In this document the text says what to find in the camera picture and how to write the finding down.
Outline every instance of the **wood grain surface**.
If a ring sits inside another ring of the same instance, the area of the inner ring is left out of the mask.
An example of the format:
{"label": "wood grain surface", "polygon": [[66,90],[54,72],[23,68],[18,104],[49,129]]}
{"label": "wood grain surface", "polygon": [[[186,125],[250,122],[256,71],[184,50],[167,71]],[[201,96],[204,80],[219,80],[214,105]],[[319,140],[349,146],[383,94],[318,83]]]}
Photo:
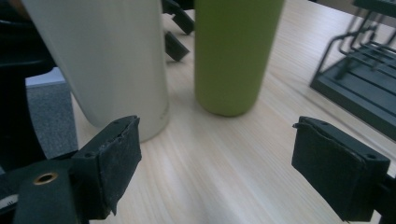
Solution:
{"label": "wood grain surface", "polygon": [[[170,121],[141,144],[143,160],[117,215],[92,223],[342,223],[291,166],[296,134],[291,126],[300,116],[330,122],[373,147],[392,159],[389,173],[396,174],[395,142],[309,88],[328,42],[346,30],[349,14],[287,0],[260,97],[236,118],[212,115],[197,104],[194,34],[183,35],[169,16],[163,20],[191,50],[180,63],[168,58]],[[98,130],[76,102],[74,110],[83,146]],[[378,223],[378,214],[371,223]]]}

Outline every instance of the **dish rack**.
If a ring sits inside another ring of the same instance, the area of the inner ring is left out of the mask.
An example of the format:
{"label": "dish rack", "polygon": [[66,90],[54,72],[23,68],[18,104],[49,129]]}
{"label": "dish rack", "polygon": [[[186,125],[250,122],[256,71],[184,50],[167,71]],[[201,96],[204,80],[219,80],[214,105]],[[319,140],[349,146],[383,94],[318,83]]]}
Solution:
{"label": "dish rack", "polygon": [[310,87],[396,140],[396,28],[382,23],[396,18],[396,0],[355,0],[353,5],[355,16],[329,43]]}

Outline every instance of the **green cylinder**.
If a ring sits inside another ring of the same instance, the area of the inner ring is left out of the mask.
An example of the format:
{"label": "green cylinder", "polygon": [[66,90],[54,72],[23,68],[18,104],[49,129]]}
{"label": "green cylinder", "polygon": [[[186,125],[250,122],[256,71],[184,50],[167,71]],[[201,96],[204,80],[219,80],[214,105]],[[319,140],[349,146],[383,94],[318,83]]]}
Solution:
{"label": "green cylinder", "polygon": [[284,0],[195,0],[195,97],[238,116],[260,92]]}

